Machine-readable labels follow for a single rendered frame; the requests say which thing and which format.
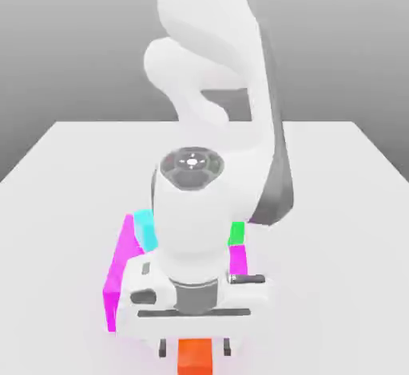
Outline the small green cube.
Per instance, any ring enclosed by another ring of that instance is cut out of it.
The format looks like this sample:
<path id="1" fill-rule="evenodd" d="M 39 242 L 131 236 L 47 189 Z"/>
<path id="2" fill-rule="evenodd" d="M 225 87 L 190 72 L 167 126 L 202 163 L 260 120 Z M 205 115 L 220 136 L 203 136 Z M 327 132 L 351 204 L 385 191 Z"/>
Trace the small green cube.
<path id="1" fill-rule="evenodd" d="M 232 222 L 230 234 L 228 238 L 228 245 L 241 246 L 244 244 L 245 223 L 244 222 Z"/>

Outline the small orange cube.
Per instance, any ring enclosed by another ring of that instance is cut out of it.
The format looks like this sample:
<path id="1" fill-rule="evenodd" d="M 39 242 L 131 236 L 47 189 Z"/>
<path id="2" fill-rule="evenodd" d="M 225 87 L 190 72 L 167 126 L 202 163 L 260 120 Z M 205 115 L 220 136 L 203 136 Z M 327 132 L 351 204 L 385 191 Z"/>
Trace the small orange cube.
<path id="1" fill-rule="evenodd" d="M 212 375 L 212 340 L 178 341 L 177 375 Z"/>

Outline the small cyan cube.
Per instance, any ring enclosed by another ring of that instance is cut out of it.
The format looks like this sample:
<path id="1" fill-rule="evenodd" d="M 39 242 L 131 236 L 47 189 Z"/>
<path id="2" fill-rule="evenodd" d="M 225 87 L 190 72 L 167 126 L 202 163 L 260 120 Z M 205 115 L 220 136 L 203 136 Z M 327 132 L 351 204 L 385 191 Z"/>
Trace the small cyan cube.
<path id="1" fill-rule="evenodd" d="M 134 234 L 144 252 L 157 248 L 158 241 L 155 233 L 153 212 L 151 209 L 142 209 L 133 214 Z"/>

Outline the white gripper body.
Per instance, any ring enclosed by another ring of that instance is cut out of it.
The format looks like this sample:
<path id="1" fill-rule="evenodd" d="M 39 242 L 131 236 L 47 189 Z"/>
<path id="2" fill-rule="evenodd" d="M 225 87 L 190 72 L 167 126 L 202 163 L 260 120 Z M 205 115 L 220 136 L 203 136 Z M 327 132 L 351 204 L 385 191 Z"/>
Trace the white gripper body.
<path id="1" fill-rule="evenodd" d="M 228 295 L 228 301 L 200 315 L 122 302 L 117 311 L 116 333 L 136 339 L 160 339 L 246 338 L 262 332 L 263 320 L 272 311 L 272 286 L 234 284 Z"/>

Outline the large magenta box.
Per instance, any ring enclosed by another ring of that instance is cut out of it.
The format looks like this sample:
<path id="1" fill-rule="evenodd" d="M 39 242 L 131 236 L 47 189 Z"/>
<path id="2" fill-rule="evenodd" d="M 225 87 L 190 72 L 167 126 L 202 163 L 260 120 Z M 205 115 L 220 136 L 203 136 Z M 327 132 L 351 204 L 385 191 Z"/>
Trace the large magenta box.
<path id="1" fill-rule="evenodd" d="M 116 332 L 117 307 L 126 263 L 129 259 L 147 253 L 143 251 L 136 240 L 133 214 L 125 216 L 102 291 L 106 325 L 110 333 Z M 245 244 L 228 246 L 228 248 L 230 254 L 229 273 L 247 274 L 248 263 Z"/>

